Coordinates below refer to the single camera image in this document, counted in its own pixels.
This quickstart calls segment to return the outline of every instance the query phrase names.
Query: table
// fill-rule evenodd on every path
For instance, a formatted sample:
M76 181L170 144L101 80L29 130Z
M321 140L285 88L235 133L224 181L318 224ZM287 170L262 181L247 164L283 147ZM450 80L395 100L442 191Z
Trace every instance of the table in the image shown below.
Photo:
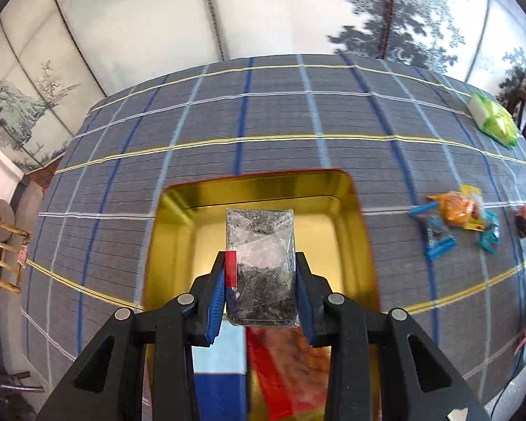
M465 104L475 91L404 64L283 55L192 68L97 103L29 249L29 361L54 385L116 305L140 306L166 186L332 167L357 186L382 309L407 308L487 402L511 376L526 310L526 243L514 227L514 207L526 202L526 142L508 150L478 131ZM481 188L499 217L498 255L455 230L458 247L429 263L407 210L460 183Z

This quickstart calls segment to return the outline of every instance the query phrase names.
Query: triangular cutout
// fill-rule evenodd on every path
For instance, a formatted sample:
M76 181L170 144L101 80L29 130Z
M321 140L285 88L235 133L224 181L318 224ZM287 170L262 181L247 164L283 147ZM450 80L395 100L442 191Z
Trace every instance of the triangular cutout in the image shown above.
M423 392L447 388L452 379L432 356L427 347L416 336L409 336L409 345L415 362L419 385Z
M74 380L76 388L97 393L103 391L114 344L115 338L112 336L103 341L80 375Z

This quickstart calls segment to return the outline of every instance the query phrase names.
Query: teal snack package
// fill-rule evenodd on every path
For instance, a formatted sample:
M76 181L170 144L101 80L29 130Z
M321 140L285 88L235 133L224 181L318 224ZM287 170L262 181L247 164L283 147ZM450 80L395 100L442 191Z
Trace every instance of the teal snack package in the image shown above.
M518 128L509 112L498 102L491 101L479 93L472 94L468 103L473 120L486 135L512 149L518 141Z
M421 222L427 236L427 248L425 256L433 261L456 247L456 239L450 234L450 230L438 211L439 203L430 201L425 204L411 207L409 215Z
M485 211L485 229L479 237L479 245L492 255L497 255L497 248L499 247L499 218L488 211Z

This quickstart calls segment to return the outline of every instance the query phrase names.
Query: yellow stripe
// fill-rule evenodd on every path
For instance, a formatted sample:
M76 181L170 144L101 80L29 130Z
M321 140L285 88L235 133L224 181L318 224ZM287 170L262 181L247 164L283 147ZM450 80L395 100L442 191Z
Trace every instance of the yellow stripe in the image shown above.
M427 312L428 310L431 310L435 307L440 308L440 307L444 307L445 305L449 305L451 303L458 302L462 299L468 298L470 296L473 296L474 294L477 294L483 291L487 286L494 286L497 283L500 283L503 280L506 280L507 278L516 274L522 267L525 267L525 266L526 266L526 261L524 261L524 263L520 266L513 267L512 269L509 269L508 271L503 272L502 274L499 274L493 278L490 278L487 282L478 283L477 285L470 286L469 288L466 288L462 291L459 291L450 296L446 296L444 298L440 298L434 301L416 303L415 305L411 305L405 308L405 310L411 314L422 313L422 312Z
M44 267L39 266L39 264L35 263L34 261L31 261L29 259L27 259L26 261L27 261L27 264L29 264L31 267L34 267L35 269L39 270L40 272L43 272L43 274L48 275L49 277L53 277L54 280L56 280L57 282L60 282L66 286L69 286L70 288L75 289L76 291L80 291L81 293L87 294L88 296L92 298L96 298L101 301L113 303L114 305L119 305L121 307L129 307L131 309L143 310L141 305L135 305L132 302L128 302L128 301L125 301L119 298L114 298L113 296L110 296L104 293L100 293L86 286L79 285L77 283L72 282L71 280L68 280L67 278L61 277L59 274L54 274L48 269L45 269Z
M89 166L90 164L99 164L104 163L105 161L117 160L120 158L129 158L132 156L154 154L159 152L165 152L169 149L181 150L181 149L191 149L192 147L204 147L208 145L221 145L221 144L232 144L235 142L260 142L260 141L303 141L303 140L314 140L318 139L319 136L314 134L291 134L287 136L252 136L252 137L234 137L228 139L212 139L208 141L199 141L199 142L189 142L184 144L176 144L173 147L164 146L164 147L155 147L152 149L139 150L136 152L127 152L124 154L114 154L105 156L103 158L97 158L96 160L91 160L86 163L75 164L64 169L59 169L55 174L60 174L66 171L72 171L73 169L83 168L84 166ZM323 139L327 140L361 140L361 141L402 141L402 142L420 142L420 143L430 143L430 144L445 144L452 145L455 147L463 147L464 149L474 150L483 155L490 156L492 158L497 158L500 160L508 160L513 163L519 163L526 165L526 161L518 160L506 155L494 154L487 152L485 150L477 149L477 147L472 147L467 144L455 141L446 141L444 139L435 139L431 137L416 137L416 136L401 136L399 134L393 134L390 136L374 136L373 134L324 134Z
M399 73L390 73L389 71L382 71L380 69L365 68L365 67L362 67L362 66L359 66L359 65L304 65L304 66L306 68L341 68L341 69L343 69L343 68L357 68L357 69L361 69L363 71L369 71L369 72L372 72L372 73L392 74L392 75L396 75L398 77L404 77L404 78L411 79L411 80L414 80L414 81L417 81L417 82L422 82L422 83L425 83L425 84L428 84L428 85L433 85L435 87L446 88L447 90L453 91L455 93L459 93L460 95L464 95L464 96L467 96L467 97L471 96L470 94L467 94L465 92L460 92L459 90L456 90L456 89L454 89L452 87L448 87L448 86L446 86L446 85L444 85L442 83L425 81L424 79L419 79L418 77L413 77L412 75L399 74ZM241 73L241 72L244 72L244 71L249 71L249 70L254 70L254 69L275 69L275 68L299 68L299 66L298 65L273 65L273 66L252 66L252 67L245 67L245 68L232 68L232 69L225 69L223 71L215 71L213 73L206 73L203 77L210 77L210 76L219 75L219 74L226 74L226 73ZM167 85L174 85L174 84L185 82L185 81L191 81L193 79L198 79L201 76L202 76L202 74L192 75L190 77L185 77L183 79L178 79L177 81L166 82L166 83L162 83L160 85L154 85L152 87L145 88L144 90L139 90L138 92L131 93L130 95L123 96L121 98L118 98L116 100L110 101L110 102L108 102L106 104L103 104L101 106L93 108L93 109L90 110L90 112L88 112L88 115L90 115L92 112L98 111L99 109L105 108L107 106L111 106L112 104L114 104L116 102L120 102L120 101L123 101L123 100L125 100L127 98L130 98L131 96L135 96L135 95L139 95L141 93L149 92L150 90L153 90L153 89L156 89L156 88L165 87Z
M109 296L107 294L100 293L98 291L94 291L93 289L90 289L88 287L79 285L75 282L72 282L71 280L68 280L67 278L61 277L58 274L54 274L53 272L45 269L42 266L39 266L39 264L35 263L31 260L26 260L27 264L34 267L35 269L43 272L43 274L48 275L49 277L53 277L54 280L69 286L70 288L75 289L76 291L80 291L81 293L87 294L91 296L92 298L96 298L102 301L106 301L109 303L113 303L115 305L119 305L121 307L129 307L131 309L139 309L143 310L142 305L135 305L132 302L125 301L123 299L114 298L112 296ZM511 277L512 275L516 274L522 267L526 267L526 260L523 262L521 266L513 267L512 269L509 269L506 272L503 272L502 274L499 274L493 278L490 278L487 282L484 283L478 283L477 285L471 286L469 288L463 289L462 291L458 291L457 293L454 293L450 296L446 296L444 298L436 299L434 301L427 301L427 302L420 302L416 303L414 305L405 307L405 310L411 314L417 314L422 312L427 312L429 310L432 310L433 308L440 308L444 307L445 305L449 305L451 303L455 303L458 301L461 301L462 299L468 298L470 296L473 296L474 294L477 294L481 291L483 291L487 286L494 286L497 283L502 282L503 280L506 280L507 278Z

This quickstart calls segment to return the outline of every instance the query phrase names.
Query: golden metal container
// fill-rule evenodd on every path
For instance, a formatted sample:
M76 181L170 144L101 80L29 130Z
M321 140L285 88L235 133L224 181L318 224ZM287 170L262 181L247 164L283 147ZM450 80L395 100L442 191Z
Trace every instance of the golden metal container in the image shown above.
M227 208L293 209L295 247L313 274L333 291L379 310L373 256L351 177L343 171L267 172L171 186L160 198L146 268L143 305L157 309L189 291L226 248ZM371 354L378 400L376 353ZM264 419L257 378L251 375L250 419Z

